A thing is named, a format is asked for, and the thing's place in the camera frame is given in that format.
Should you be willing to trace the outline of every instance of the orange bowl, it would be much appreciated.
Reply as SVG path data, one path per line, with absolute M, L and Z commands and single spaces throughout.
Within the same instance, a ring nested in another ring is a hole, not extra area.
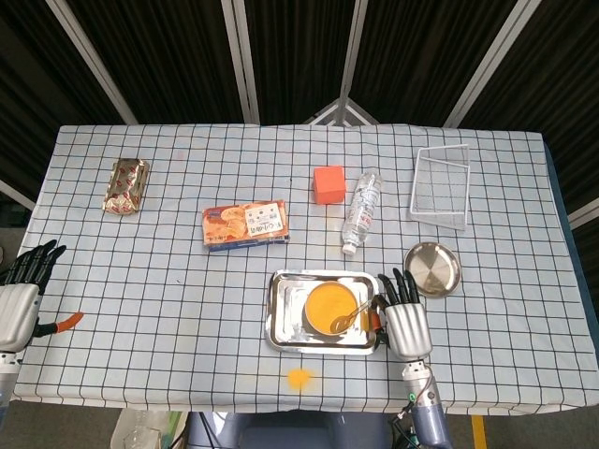
M 340 335 L 347 328 L 333 332 L 331 330 L 333 322 L 342 316 L 349 315 L 356 309 L 358 302 L 352 291 L 340 282 L 323 282 L 315 287 L 304 306 L 304 312 L 308 323 L 317 332 L 324 335 Z M 356 321 L 356 317 L 351 320 L 351 325 Z

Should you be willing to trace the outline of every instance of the checkered tablecloth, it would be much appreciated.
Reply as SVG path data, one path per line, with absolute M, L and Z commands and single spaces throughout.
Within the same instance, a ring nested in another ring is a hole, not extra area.
M 467 143 L 469 225 L 407 218 L 420 147 Z M 151 165 L 141 213 L 100 208 L 112 164 Z M 315 167 L 385 179 L 363 249 L 341 251 L 345 204 L 314 203 Z M 202 244 L 201 211 L 284 199 L 291 240 L 224 253 Z M 456 293 L 426 303 L 430 363 L 453 413 L 536 413 L 599 402 L 599 375 L 577 280 L 556 215 L 540 135 L 379 125 L 65 126 L 23 250 L 67 246 L 40 322 L 85 316 L 34 340 L 17 397 L 84 405 L 235 412 L 398 411 L 402 364 L 369 356 L 278 353 L 265 340 L 267 284 L 282 268 L 390 273 L 420 241 L 463 267 Z M 309 369 L 301 391 L 287 373 Z

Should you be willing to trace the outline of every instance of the snack wrapper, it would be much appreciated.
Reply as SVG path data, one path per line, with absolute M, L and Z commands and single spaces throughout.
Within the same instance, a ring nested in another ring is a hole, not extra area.
M 137 212 L 149 170 L 150 166 L 140 159 L 119 159 L 115 162 L 102 209 L 117 215 Z
M 283 200 L 209 208 L 204 210 L 202 219 L 204 244 L 209 251 L 289 240 Z

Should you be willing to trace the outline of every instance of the orange cube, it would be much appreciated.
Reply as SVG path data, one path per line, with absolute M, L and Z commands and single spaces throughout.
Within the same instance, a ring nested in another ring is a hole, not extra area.
M 345 174 L 341 166 L 314 169 L 316 204 L 341 203 L 345 200 Z

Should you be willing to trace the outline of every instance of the stainless steel plate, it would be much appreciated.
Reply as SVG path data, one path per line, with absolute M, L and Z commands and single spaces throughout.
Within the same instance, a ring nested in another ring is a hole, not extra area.
M 330 270 L 280 270 L 270 280 L 266 331 L 279 351 L 316 354 L 368 355 L 374 352 L 376 336 L 369 332 L 368 315 L 363 313 L 339 336 L 314 330 L 304 313 L 308 295 L 323 282 L 340 282 L 349 288 L 358 305 L 378 293 L 370 274 Z
M 446 297 L 460 284 L 460 261 L 440 243 L 418 243 L 405 256 L 403 266 L 410 270 L 425 297 Z

